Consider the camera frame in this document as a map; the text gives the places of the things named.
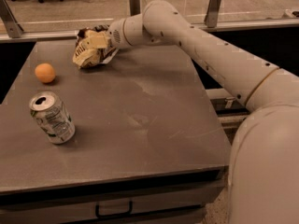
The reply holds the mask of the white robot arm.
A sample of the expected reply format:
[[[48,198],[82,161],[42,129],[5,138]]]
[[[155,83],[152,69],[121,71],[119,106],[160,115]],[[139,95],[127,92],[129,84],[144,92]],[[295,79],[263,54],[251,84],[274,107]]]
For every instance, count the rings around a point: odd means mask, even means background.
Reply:
[[[232,146],[229,224],[299,224],[299,77],[192,27],[169,3],[88,37],[88,49],[163,41],[178,46],[249,112]]]

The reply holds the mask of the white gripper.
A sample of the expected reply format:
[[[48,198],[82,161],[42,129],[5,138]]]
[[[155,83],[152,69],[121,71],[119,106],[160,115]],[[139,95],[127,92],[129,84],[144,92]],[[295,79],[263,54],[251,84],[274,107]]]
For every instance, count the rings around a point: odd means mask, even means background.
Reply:
[[[108,27],[108,37],[105,32],[89,32],[82,40],[85,49],[106,49],[111,45],[118,49],[125,48],[125,38],[123,35],[124,19],[113,21]]]

